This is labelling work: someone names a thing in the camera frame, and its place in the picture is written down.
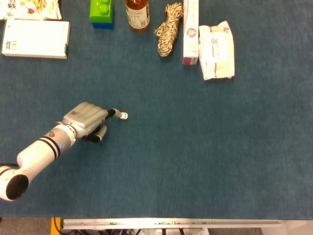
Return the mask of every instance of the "amber liquid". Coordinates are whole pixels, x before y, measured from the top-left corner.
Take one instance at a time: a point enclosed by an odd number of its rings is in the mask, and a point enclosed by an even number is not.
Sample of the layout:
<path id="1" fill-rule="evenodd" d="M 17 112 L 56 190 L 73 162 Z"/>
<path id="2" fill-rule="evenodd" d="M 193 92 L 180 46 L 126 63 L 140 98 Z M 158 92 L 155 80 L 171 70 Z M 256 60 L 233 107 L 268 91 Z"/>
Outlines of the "amber liquid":
<path id="1" fill-rule="evenodd" d="M 124 1 L 125 1 L 126 6 L 128 6 L 132 10 L 141 10 L 149 2 L 149 0 L 124 0 Z M 148 30 L 148 28 L 150 26 L 150 21 L 144 28 L 134 28 L 131 25 L 129 25 L 129 26 L 131 27 L 131 29 L 134 32 L 143 33 L 143 32 L 146 32 Z"/>

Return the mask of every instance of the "green lego brick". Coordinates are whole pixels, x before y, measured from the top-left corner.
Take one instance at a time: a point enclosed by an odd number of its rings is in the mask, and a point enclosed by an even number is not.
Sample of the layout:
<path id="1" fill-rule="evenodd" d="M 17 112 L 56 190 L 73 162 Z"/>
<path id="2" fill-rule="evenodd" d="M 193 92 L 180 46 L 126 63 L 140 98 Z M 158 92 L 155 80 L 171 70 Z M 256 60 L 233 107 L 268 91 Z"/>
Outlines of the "green lego brick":
<path id="1" fill-rule="evenodd" d="M 91 0 L 89 19 L 92 23 L 112 23 L 113 0 Z"/>

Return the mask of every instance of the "white box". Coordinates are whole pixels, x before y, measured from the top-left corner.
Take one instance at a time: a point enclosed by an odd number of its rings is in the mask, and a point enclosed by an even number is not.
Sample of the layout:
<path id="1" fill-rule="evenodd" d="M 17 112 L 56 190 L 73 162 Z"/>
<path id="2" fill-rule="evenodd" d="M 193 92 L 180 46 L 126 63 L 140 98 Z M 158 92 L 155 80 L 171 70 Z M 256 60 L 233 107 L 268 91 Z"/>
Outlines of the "white box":
<path id="1" fill-rule="evenodd" d="M 6 56 L 67 59 L 69 22 L 7 20 L 1 53 Z"/>
<path id="2" fill-rule="evenodd" d="M 184 0 L 183 65 L 195 65 L 199 56 L 199 0 Z"/>

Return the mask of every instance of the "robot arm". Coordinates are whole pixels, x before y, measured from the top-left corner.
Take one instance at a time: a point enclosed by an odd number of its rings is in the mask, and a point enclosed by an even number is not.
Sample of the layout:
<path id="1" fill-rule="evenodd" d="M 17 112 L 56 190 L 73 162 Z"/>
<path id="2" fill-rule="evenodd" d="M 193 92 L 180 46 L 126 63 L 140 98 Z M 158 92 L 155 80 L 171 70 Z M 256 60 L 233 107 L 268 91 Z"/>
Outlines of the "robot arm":
<path id="1" fill-rule="evenodd" d="M 127 113 L 117 109 L 107 111 L 86 102 L 76 106 L 62 122 L 18 154 L 18 165 L 0 164 L 0 198 L 7 201 L 18 199 L 31 181 L 72 147 L 76 139 L 101 141 L 107 130 L 101 123 L 112 116 L 128 118 Z"/>

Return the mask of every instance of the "rope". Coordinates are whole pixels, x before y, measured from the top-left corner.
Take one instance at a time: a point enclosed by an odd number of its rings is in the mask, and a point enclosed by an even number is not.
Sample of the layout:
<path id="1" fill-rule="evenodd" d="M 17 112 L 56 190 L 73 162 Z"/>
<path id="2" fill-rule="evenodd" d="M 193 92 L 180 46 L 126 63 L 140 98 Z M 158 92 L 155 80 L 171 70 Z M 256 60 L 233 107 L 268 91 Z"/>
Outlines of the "rope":
<path id="1" fill-rule="evenodd" d="M 157 48 L 162 57 L 171 53 L 178 33 L 179 20 L 184 13 L 182 4 L 177 2 L 172 5 L 167 4 L 165 12 L 167 13 L 166 22 L 155 30 L 155 35 L 159 37 Z"/>

